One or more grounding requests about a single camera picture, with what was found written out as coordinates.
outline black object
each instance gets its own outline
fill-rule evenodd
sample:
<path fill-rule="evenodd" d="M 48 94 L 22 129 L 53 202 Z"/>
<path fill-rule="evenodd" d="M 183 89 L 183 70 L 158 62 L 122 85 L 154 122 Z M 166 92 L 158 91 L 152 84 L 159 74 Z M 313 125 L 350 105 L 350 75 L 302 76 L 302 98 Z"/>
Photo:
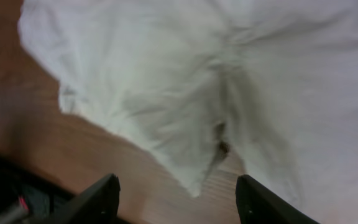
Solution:
<path fill-rule="evenodd" d="M 109 174 L 39 224 L 118 223 L 119 181 Z"/>
<path fill-rule="evenodd" d="M 236 203 L 242 224 L 318 224 L 249 175 L 237 179 Z"/>
<path fill-rule="evenodd" d="M 86 189 L 77 197 L 66 190 L 53 185 L 52 183 L 26 171 L 25 169 L 15 165 L 9 159 L 0 157 L 0 173 L 6 177 L 4 181 L 8 181 L 13 185 L 24 183 L 37 190 L 40 190 L 49 195 L 50 203 L 61 203 L 59 201 L 66 201 L 64 205 L 60 205 L 58 209 L 46 219 L 40 220 L 35 218 L 29 223 L 31 224 L 110 224 L 110 223 L 128 223 L 118 218 L 117 209 L 119 204 L 119 181 L 118 178 L 112 174 L 105 176 L 97 183 Z M 8 187 L 8 184 L 0 184 L 1 187 Z M 3 207 L 11 204 L 12 200 L 17 200 L 17 197 L 10 198 L 9 203 L 4 203 Z"/>

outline wooden floor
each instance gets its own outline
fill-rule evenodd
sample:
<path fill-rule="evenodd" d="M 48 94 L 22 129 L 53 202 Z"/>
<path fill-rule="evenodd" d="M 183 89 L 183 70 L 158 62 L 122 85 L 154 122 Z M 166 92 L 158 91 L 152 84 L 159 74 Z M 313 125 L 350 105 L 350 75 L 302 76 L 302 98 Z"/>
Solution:
<path fill-rule="evenodd" d="M 233 152 L 191 198 L 147 153 L 60 114 L 58 83 L 20 47 L 20 6 L 0 0 L 0 155 L 75 193 L 115 173 L 119 216 L 132 223 L 239 223 L 234 189 L 242 165 Z"/>

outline white fabric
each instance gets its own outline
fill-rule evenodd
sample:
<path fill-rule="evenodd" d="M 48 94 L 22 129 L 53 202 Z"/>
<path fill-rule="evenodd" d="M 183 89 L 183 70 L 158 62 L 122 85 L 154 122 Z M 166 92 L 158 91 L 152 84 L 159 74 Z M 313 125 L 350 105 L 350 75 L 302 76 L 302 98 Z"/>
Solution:
<path fill-rule="evenodd" d="M 226 138 L 297 209 L 358 223 L 358 0 L 25 0 L 19 32 L 64 113 L 191 194 Z"/>

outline wrinkled fabric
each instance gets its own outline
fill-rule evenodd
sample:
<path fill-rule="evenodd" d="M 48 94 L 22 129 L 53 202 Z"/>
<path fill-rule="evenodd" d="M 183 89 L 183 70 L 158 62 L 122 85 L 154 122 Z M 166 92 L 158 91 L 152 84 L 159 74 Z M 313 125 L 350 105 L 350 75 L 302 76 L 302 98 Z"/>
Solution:
<path fill-rule="evenodd" d="M 358 0 L 25 0 L 19 33 L 62 112 L 190 194 L 225 139 L 311 218 L 358 223 Z"/>

